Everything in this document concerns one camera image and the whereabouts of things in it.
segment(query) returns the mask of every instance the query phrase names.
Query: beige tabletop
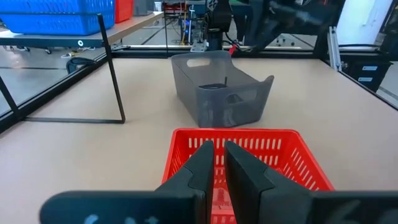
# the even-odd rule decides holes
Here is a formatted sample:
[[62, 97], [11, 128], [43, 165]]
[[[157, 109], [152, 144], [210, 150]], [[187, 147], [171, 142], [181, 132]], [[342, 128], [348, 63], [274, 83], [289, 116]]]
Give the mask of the beige tabletop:
[[[115, 59], [127, 122], [21, 122], [0, 135], [1, 223], [38, 223], [43, 202], [76, 189], [150, 190], [172, 131], [196, 127], [177, 99], [169, 59]], [[275, 76], [260, 122], [301, 133], [338, 190], [397, 189], [398, 113], [319, 60], [239, 59]], [[119, 118], [107, 65], [34, 116]]]

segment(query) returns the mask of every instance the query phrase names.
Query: basket rim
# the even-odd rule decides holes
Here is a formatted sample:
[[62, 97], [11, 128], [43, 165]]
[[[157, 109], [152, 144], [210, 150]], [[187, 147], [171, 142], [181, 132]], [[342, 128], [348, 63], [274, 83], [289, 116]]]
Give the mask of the basket rim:
[[272, 131], [272, 132], [290, 132], [291, 134], [295, 135], [298, 137], [298, 140], [300, 143], [304, 146], [305, 148], [305, 153], [308, 154], [311, 162], [313, 165], [317, 168], [317, 171], [319, 172], [319, 175], [322, 177], [322, 179], [325, 181], [325, 184], [330, 190], [335, 190], [335, 188], [332, 186], [331, 182], [329, 181], [328, 177], [320, 167], [319, 163], [315, 159], [314, 155], [312, 154], [311, 150], [308, 148], [307, 144], [304, 142], [303, 137], [301, 134], [293, 129], [266, 129], [266, 128], [177, 128], [173, 131], [172, 135], [172, 140], [170, 142], [170, 147], [169, 147], [169, 153], [167, 155], [167, 160], [166, 160], [166, 165], [163, 173], [163, 178], [162, 178], [162, 184], [166, 182], [167, 180], [167, 174], [169, 173], [170, 170], [170, 165], [171, 165], [171, 160], [172, 160], [172, 155], [174, 152], [174, 145], [176, 141], [176, 136], [179, 132], [183, 131], [227, 131], [227, 132], [234, 132], [234, 131], [241, 131], [241, 132], [251, 132], [251, 131]]

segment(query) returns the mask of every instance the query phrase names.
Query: shelf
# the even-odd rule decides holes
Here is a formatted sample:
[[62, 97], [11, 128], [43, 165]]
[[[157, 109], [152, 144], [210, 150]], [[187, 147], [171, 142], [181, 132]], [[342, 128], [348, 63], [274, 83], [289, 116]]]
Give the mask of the shelf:
[[[106, 31], [109, 44], [160, 19], [163, 12], [153, 12], [148, 16], [132, 17], [130, 20], [115, 24]], [[24, 35], [11, 31], [0, 32], [0, 45], [19, 45], [24, 47], [102, 47], [101, 33], [87, 36], [67, 35]]]

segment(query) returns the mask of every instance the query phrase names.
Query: blue plastic basket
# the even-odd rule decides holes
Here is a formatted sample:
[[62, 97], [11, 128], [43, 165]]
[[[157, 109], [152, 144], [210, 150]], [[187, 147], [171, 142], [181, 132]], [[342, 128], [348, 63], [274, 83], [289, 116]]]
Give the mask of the blue plastic basket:
[[[55, 13], [54, 15], [1, 14], [1, 12]], [[96, 15], [56, 13], [101, 13], [105, 28], [114, 25], [115, 0], [0, 0], [0, 18], [14, 33], [90, 35], [100, 31]]]

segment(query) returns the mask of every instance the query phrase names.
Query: red object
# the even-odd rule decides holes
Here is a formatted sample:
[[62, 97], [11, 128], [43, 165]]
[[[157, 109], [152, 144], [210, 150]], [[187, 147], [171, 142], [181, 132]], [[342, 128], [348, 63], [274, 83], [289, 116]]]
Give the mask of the red object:
[[300, 134], [279, 129], [177, 129], [172, 136], [162, 183], [171, 178], [204, 141], [213, 141], [215, 145], [212, 224], [236, 223], [225, 179], [225, 141], [234, 141], [310, 190], [333, 190]]
[[234, 54], [235, 50], [236, 50], [236, 44], [232, 45], [232, 47], [229, 49], [229, 54], [232, 55]]
[[116, 0], [115, 23], [126, 21], [132, 17], [133, 0]]

